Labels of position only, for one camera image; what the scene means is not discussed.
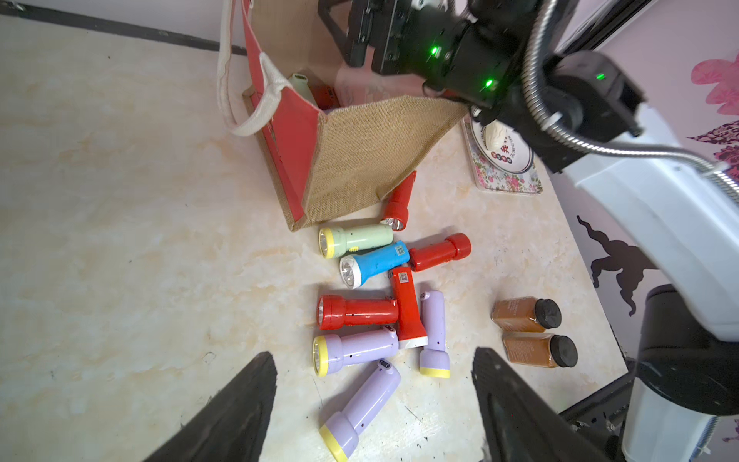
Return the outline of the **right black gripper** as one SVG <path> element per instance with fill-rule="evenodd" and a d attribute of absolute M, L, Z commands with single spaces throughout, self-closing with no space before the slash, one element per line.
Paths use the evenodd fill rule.
<path fill-rule="evenodd" d="M 457 17 L 410 1 L 353 1 L 346 64 L 384 76 L 413 74 L 477 107 L 493 107 L 510 85 L 514 40 L 484 19 Z"/>

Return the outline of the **left gripper left finger black triangular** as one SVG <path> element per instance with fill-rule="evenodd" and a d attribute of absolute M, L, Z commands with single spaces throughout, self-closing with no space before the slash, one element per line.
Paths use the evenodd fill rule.
<path fill-rule="evenodd" d="M 149 461 L 257 461 L 276 395 L 270 352 L 257 354 Z"/>

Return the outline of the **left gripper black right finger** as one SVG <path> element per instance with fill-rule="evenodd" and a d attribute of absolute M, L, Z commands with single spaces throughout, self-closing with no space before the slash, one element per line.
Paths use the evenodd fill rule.
<path fill-rule="evenodd" d="M 477 348 L 471 370 L 490 461 L 606 461 L 492 348 Z"/>

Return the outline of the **purple flashlight bottom diagonal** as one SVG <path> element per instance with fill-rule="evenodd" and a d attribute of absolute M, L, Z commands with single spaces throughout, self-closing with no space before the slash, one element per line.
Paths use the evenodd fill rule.
<path fill-rule="evenodd" d="M 360 435 L 377 417 L 400 383 L 401 376 L 396 367 L 387 359 L 380 359 L 344 409 L 334 413 L 321 427 L 319 435 L 336 461 L 349 460 L 358 447 Z"/>

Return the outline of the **purple flashlight horizontal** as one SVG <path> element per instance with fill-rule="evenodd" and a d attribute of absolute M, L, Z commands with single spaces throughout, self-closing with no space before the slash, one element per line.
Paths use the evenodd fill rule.
<path fill-rule="evenodd" d="M 398 333 L 390 325 L 375 330 L 339 336 L 325 334 L 313 341 L 313 362 L 317 377 L 327 377 L 342 368 L 395 356 Z"/>

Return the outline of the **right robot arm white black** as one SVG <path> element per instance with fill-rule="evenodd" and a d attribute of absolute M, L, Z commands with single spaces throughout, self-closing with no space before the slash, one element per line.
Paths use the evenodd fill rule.
<path fill-rule="evenodd" d="M 647 298 L 617 456 L 688 461 L 738 411 L 738 187 L 680 146 L 608 57 L 556 47 L 573 1 L 354 1 L 332 34 L 352 67 L 413 74 L 518 132 L 664 273 Z"/>

